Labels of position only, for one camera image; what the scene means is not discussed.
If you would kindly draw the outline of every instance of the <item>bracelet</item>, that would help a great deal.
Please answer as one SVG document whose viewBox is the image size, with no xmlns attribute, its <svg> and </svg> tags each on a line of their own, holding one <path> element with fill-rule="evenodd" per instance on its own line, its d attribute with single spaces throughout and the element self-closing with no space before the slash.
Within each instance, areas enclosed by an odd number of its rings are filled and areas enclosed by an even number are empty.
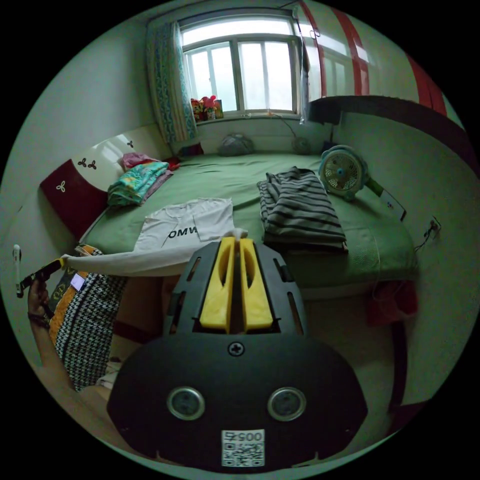
<svg viewBox="0 0 480 480">
<path fill-rule="evenodd" d="M 44 329 L 50 329 L 50 320 L 46 315 L 35 315 L 34 313 L 28 313 L 28 319 L 34 324 Z"/>
</svg>

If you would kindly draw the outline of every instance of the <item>blue patterned curtain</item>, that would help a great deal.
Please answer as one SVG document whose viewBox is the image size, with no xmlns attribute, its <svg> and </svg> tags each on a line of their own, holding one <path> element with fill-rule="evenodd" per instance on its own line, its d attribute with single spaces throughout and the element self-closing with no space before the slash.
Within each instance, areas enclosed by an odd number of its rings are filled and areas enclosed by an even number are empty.
<svg viewBox="0 0 480 480">
<path fill-rule="evenodd" d="M 168 144 L 196 138 L 178 22 L 150 23 L 146 58 L 150 96 L 161 136 Z"/>
</svg>

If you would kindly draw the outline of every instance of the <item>striped shirt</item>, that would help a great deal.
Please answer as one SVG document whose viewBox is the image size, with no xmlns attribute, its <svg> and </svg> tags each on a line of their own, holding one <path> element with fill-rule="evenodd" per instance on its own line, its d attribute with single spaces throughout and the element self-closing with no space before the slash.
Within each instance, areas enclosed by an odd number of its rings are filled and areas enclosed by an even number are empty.
<svg viewBox="0 0 480 480">
<path fill-rule="evenodd" d="M 346 241 L 324 186 L 311 170 L 296 166 L 257 184 L 264 242 L 332 244 Z"/>
</svg>

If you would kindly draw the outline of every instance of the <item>qr code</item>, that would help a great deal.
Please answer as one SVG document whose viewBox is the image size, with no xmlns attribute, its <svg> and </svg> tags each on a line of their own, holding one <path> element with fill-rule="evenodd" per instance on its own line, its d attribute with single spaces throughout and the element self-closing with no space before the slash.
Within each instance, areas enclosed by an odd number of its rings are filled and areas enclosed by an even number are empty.
<svg viewBox="0 0 480 480">
<path fill-rule="evenodd" d="M 264 430 L 222 431 L 224 467 L 263 467 L 265 465 Z"/>
</svg>

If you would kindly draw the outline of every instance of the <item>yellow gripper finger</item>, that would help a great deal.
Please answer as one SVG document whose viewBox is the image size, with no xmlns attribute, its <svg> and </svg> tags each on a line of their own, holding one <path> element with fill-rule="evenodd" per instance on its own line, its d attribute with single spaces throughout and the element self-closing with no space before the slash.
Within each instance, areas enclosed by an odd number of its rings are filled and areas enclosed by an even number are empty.
<svg viewBox="0 0 480 480">
<path fill-rule="evenodd" d="M 254 242 L 250 238 L 240 240 L 241 296 L 245 332 L 267 329 L 273 318 L 260 271 Z"/>
<path fill-rule="evenodd" d="M 230 312 L 234 286 L 235 238 L 223 238 L 203 302 L 200 324 L 206 329 L 230 333 Z"/>
</svg>

